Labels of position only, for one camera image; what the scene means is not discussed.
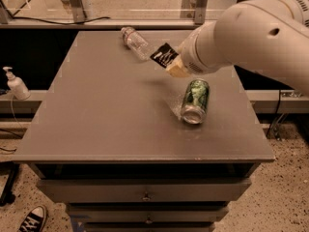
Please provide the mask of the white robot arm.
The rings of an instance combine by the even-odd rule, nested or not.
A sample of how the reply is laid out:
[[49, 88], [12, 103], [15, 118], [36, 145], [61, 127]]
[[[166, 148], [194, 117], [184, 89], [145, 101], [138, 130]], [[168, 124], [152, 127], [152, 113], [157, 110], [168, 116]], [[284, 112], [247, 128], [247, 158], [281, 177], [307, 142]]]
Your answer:
[[166, 68], [174, 77], [236, 65], [309, 95], [309, 0], [246, 0], [195, 29]]

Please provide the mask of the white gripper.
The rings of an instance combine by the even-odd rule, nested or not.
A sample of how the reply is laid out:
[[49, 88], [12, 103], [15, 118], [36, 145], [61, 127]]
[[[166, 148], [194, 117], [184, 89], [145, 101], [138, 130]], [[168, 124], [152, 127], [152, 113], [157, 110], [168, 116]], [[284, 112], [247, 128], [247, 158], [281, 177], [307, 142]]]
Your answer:
[[179, 46], [177, 56], [166, 68], [173, 77], [190, 77], [190, 73], [214, 73], [222, 67], [222, 54], [214, 41], [213, 27], [195, 29]]

